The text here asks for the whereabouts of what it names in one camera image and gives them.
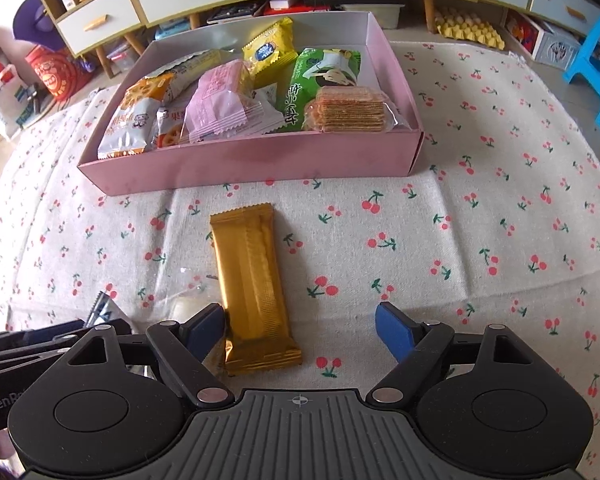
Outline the gold wrapper bar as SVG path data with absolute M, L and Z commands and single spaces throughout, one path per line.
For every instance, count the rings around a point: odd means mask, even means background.
M 278 370 L 302 363 L 291 333 L 268 203 L 210 217 L 222 305 L 227 316 L 228 374 Z

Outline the lotus biscuit packet orange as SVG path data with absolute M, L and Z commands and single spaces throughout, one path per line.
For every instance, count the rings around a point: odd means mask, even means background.
M 172 98 L 174 75 L 144 77 L 125 90 L 97 149 L 99 159 L 142 154 L 149 144 L 158 108 Z

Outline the white small snack packet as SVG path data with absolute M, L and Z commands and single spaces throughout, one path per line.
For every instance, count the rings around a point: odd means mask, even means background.
M 275 107 L 277 101 L 276 82 L 257 89 L 254 92 L 254 97 L 262 105 L 262 113 L 257 120 L 256 133 L 267 134 L 282 128 L 285 123 L 284 114 Z

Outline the clear square cracker pack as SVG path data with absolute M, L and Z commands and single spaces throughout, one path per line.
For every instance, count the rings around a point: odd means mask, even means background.
M 407 120 L 380 90 L 358 86 L 323 87 L 304 108 L 302 129 L 321 133 L 387 133 Z

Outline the pink wafer packet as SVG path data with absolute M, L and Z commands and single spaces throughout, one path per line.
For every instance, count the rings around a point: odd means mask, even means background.
M 261 113 L 246 63 L 233 60 L 199 78 L 186 106 L 183 128 L 189 143 L 240 136 L 257 130 Z

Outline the green chips packet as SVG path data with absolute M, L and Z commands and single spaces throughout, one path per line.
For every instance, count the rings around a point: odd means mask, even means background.
M 284 123 L 279 132 L 299 131 L 304 109 L 323 87 L 356 86 L 361 68 L 361 53 L 346 49 L 305 48 L 294 63 L 288 88 L 278 108 Z

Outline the yellow biscuit packet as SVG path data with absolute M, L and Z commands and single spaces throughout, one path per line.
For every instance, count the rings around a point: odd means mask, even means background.
M 288 16 L 276 21 L 242 47 L 242 57 L 254 88 L 276 82 L 283 69 L 294 62 L 297 56 L 294 21 Z

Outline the long silver biscuit packet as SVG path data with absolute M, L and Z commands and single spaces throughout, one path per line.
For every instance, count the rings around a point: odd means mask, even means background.
M 220 49 L 203 50 L 177 58 L 146 75 L 142 79 L 144 86 L 140 95 L 160 103 L 169 103 L 207 70 L 221 65 L 226 58 L 227 53 Z

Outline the blue white snack packet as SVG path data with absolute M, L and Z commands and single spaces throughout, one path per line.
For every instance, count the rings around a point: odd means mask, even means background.
M 87 315 L 85 327 L 93 327 L 102 323 L 109 323 L 118 318 L 118 307 L 109 294 L 102 290 L 96 296 L 94 304 Z

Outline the cherry pattern tablecloth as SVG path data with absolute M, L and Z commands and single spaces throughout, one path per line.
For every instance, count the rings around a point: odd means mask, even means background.
M 512 328 L 588 401 L 580 468 L 600 478 L 600 148 L 524 62 L 394 45 L 425 127 L 395 179 L 228 181 L 112 197 L 78 167 L 111 89 L 27 131 L 0 180 L 0 330 L 83 318 L 109 292 L 136 324 L 217 300 L 212 214 L 275 209 L 303 362 L 234 388 L 367 389 L 391 364 L 376 304 L 464 332 Z

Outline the pink cardboard box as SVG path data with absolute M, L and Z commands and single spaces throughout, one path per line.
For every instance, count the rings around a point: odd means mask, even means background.
M 108 104 L 79 162 L 107 195 L 307 178 L 404 177 L 424 140 L 411 88 L 378 21 L 291 14 L 153 42 Z

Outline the red gift bag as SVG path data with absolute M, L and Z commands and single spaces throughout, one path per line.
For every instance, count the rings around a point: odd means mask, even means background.
M 39 44 L 24 59 L 58 102 L 72 98 L 99 68 L 91 55 L 76 58 L 67 47 L 52 51 Z

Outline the yellow egg tray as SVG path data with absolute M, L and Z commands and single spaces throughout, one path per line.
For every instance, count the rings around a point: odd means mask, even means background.
M 434 26 L 445 38 L 475 42 L 499 51 L 505 49 L 505 41 L 500 33 L 475 12 L 442 6 L 434 10 Z

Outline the purple hat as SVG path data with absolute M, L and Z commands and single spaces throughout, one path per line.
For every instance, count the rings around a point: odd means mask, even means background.
M 50 19 L 41 0 L 24 0 L 12 21 L 15 40 L 46 47 L 53 52 L 65 49 L 65 41 Z

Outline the red box under cabinet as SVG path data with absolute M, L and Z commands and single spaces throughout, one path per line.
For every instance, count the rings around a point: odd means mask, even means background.
M 282 14 L 298 14 L 298 13 L 310 13 L 310 12 L 328 12 L 332 10 L 330 6 L 308 6 L 307 4 L 296 4 L 288 9 L 273 9 L 272 6 L 267 4 L 262 12 L 264 16 L 269 15 L 282 15 Z

